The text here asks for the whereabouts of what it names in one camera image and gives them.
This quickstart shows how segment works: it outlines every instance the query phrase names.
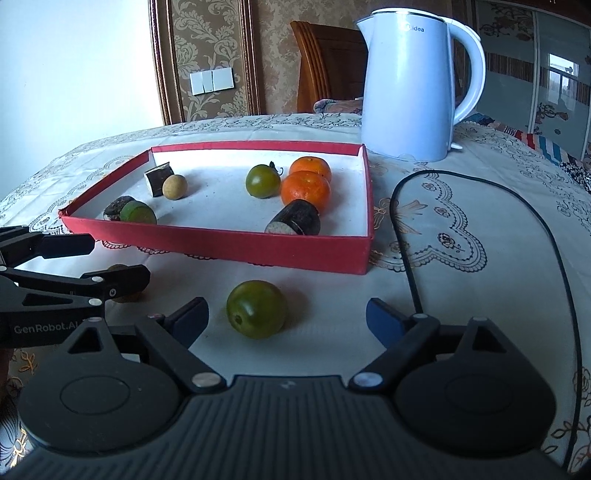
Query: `black cable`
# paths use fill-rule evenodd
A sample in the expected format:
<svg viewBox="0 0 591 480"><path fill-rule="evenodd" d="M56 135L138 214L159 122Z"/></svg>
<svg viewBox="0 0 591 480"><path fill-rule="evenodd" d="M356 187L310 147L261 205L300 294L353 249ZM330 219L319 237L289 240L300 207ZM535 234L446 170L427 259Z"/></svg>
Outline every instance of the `black cable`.
<svg viewBox="0 0 591 480"><path fill-rule="evenodd" d="M564 470L568 471L570 459L573 456L574 446L577 442L577 425L579 424L579 416L581 413L581 396L582 396L582 391L583 391L583 354L581 351L581 338L580 338L580 332L579 332L579 322L577 320L577 311L574 308L573 294L570 289L569 279L566 276L566 270L564 269L564 263L562 262L562 257L560 256L560 251L558 250L558 245L556 244L556 240L554 239L554 235L552 235L552 231L550 231L550 227L548 226L548 224L544 221L544 219L540 216L540 214L536 211L536 209L534 209L527 202L527 200L525 200L517 192L514 192L513 190L511 190L503 185L495 183L494 181L480 179L478 177L471 177L468 175L463 175L461 173L456 173L453 171L446 171L446 170L421 170L421 171L417 171L415 173L410 174L408 177L404 177L396 185L394 192L392 192L392 198L390 199L389 212L390 212L390 220L392 222L392 226L394 227L394 234L396 235L396 240L397 240L398 246L400 248L400 256L402 257L402 263L404 264L404 271L406 272L406 275L407 275L408 287L410 288L410 293L413 296L414 309L416 310L416 313L423 313L423 305L421 304L421 298L418 293L417 283L414 279L414 274L411 269L411 264L410 264L410 260L408 258L408 253L406 252L406 249L404 248L402 234L400 232L400 227L399 227L398 221L396 219L396 205L397 205L396 201L397 201L398 195L400 194L400 190L402 190L402 187L404 187L404 185L408 181L412 180L414 177L418 177L420 175L424 176L424 175L429 175L429 174L450 175L452 177L458 177L458 178L465 179L465 180L477 181L480 183L485 183L487 185L492 185L493 187L497 187L507 193L510 193L511 195L513 195L513 197L515 197L521 203L523 203L531 213L534 214L534 216L540 221L540 223L542 224L542 226L546 230L546 233L548 234L550 242L552 243L554 255L556 256L556 260L558 261L558 267L560 269L560 274L562 275L562 280L564 283L564 290L566 292L566 297L569 302L570 316L571 316L572 326L573 326L574 349L575 349L576 364L577 364L577 367L576 367L577 368L577 384L575 387L576 399L575 399L575 404L574 404L573 422L572 422L572 427L571 427L571 431L570 431L569 445L566 449L566 454L564 455L564 462L562 464L562 468Z"/></svg>

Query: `dark cylindrical object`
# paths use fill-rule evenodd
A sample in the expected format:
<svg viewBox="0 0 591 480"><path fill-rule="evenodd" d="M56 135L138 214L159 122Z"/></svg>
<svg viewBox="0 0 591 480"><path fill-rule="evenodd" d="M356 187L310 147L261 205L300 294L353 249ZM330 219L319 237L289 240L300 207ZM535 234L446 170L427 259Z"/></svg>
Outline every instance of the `dark cylindrical object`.
<svg viewBox="0 0 591 480"><path fill-rule="evenodd" d="M119 218L121 209L132 200L135 199L133 197L130 197L129 195L123 195L122 197L113 200L103 212L103 218L105 220L114 220L118 222L119 220L121 220Z"/></svg>
<svg viewBox="0 0 591 480"><path fill-rule="evenodd" d="M144 172L150 195L152 197L161 197L163 195L162 186L166 179L172 175L174 175L174 172L169 163L159 165Z"/></svg>
<svg viewBox="0 0 591 480"><path fill-rule="evenodd" d="M294 200L275 215L265 228L265 233L318 235L320 233L318 210L310 202L301 199Z"/></svg>

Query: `wallpaper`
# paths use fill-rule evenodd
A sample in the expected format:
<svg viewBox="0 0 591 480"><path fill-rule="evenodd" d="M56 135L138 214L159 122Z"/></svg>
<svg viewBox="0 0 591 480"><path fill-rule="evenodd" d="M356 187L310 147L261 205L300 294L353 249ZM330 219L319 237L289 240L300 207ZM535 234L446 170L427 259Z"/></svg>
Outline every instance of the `wallpaper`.
<svg viewBox="0 0 591 480"><path fill-rule="evenodd" d="M246 115L236 0L172 0L174 46L187 122L202 118ZM189 74L231 67L236 88L191 94Z"/></svg>
<svg viewBox="0 0 591 480"><path fill-rule="evenodd" d="M267 113L297 111L300 51L292 20L355 28L373 10L408 7L451 15L451 0L258 0Z"/></svg>

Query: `light switch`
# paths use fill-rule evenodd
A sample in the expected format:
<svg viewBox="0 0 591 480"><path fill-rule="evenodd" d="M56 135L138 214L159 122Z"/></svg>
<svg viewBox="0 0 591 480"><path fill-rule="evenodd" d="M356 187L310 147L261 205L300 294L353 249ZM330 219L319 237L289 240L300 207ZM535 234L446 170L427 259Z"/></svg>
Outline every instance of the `light switch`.
<svg viewBox="0 0 591 480"><path fill-rule="evenodd" d="M213 78L211 70L204 70L201 72L203 75L203 90L205 93L213 91Z"/></svg>
<svg viewBox="0 0 591 480"><path fill-rule="evenodd" d="M226 90L234 88L234 75L230 67L225 69L215 69L213 72L213 89L217 92L218 90Z"/></svg>
<svg viewBox="0 0 591 480"><path fill-rule="evenodd" d="M199 95L203 93L203 72L193 72L189 75L189 79L191 80L191 93L194 95Z"/></svg>

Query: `chair backrest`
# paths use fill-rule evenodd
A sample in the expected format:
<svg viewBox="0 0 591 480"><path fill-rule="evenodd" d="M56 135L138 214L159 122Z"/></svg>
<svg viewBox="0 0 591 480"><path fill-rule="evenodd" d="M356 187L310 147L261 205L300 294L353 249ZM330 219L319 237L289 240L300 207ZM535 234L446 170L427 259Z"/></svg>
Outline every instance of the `chair backrest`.
<svg viewBox="0 0 591 480"><path fill-rule="evenodd" d="M368 50L359 30L293 21L301 52L298 113L312 113L324 98L352 100L363 96Z"/></svg>

